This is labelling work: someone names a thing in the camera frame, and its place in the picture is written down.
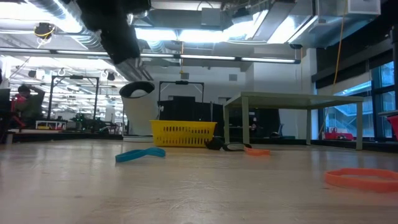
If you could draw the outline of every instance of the orange ring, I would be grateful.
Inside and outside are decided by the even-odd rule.
[[[362,179],[344,177],[343,175],[360,175],[382,177],[389,180]],[[350,187],[375,192],[398,192],[398,172],[382,169],[344,168],[325,173],[325,182],[339,187]]]
[[[245,147],[244,151],[250,156],[269,156],[271,154],[271,151],[267,149],[252,149]]]

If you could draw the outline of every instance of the wooden floor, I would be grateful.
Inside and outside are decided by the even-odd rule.
[[[270,157],[166,149],[165,159],[115,164],[150,144],[57,141],[0,146],[1,224],[398,223],[398,194],[342,189],[323,172],[398,171],[398,156],[265,146]]]

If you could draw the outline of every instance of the white table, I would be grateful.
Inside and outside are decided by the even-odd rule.
[[[224,136],[229,142],[229,108],[242,107],[242,127],[249,127],[249,107],[269,109],[307,110],[307,144],[311,143],[311,110],[330,106],[356,103],[356,149],[362,149],[362,110],[363,97],[359,96],[323,96],[285,93],[261,93],[243,91],[224,104]],[[243,143],[250,143],[249,128],[243,128]]]

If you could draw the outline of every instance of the blue plastic piece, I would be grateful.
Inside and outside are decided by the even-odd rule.
[[[126,162],[133,159],[138,159],[143,156],[150,155],[150,156],[159,156],[165,157],[166,152],[158,147],[150,147],[148,149],[136,149],[129,152],[125,152],[115,156],[116,162]]]

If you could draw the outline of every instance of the table leg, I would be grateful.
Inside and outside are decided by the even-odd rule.
[[[229,108],[224,106],[224,140],[229,143]]]
[[[312,130],[311,130],[311,110],[308,109],[307,110],[307,140],[306,140],[306,144],[309,146],[311,145],[311,135],[312,135]]]
[[[249,98],[247,96],[242,96],[242,132],[243,132],[243,143],[250,144]]]
[[[356,103],[356,150],[362,150],[362,102]]]

